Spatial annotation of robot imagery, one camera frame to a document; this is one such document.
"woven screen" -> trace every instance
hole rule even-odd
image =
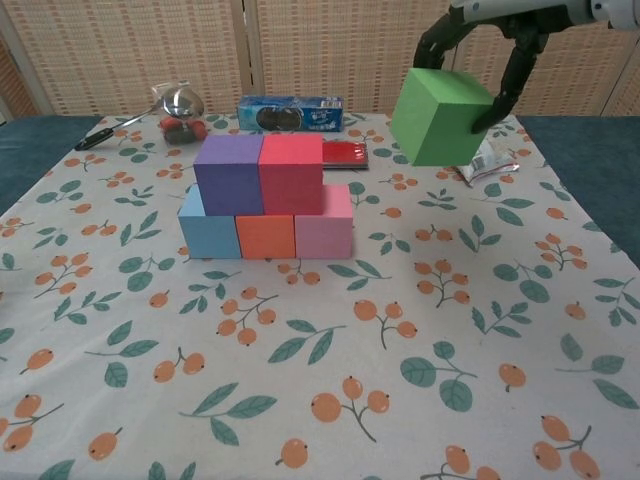
[[[393,111],[422,33],[448,0],[257,0],[265,92]]]
[[[24,86],[24,81],[16,69],[9,51],[0,40],[0,97],[6,103],[11,115],[15,118],[37,115],[31,97]]]
[[[615,100],[611,115],[640,115],[640,44],[621,78],[619,96]]]
[[[207,109],[241,95],[229,0],[2,0],[60,114],[134,114],[190,80]]]
[[[635,35],[582,26],[551,35],[515,111],[524,115],[600,115],[633,48]],[[482,26],[456,58],[493,94],[513,48],[495,27]]]

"purple cube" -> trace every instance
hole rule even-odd
[[[209,135],[193,163],[205,214],[262,215],[262,135]]]

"green cube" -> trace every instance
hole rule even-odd
[[[471,133],[493,97],[463,72],[412,68],[391,120],[391,133],[416,166],[468,165],[486,132]]]

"tablecloth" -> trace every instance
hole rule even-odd
[[[474,188],[345,120],[350,260],[189,259],[153,117],[0,218],[0,478],[640,478],[639,272],[517,120]]]

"stacked blocks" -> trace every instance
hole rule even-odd
[[[322,136],[211,135],[178,213],[192,258],[349,258],[346,185],[322,184]]]
[[[471,133],[493,97],[471,75],[412,68],[391,121],[391,133],[413,165],[468,165],[486,132]]]

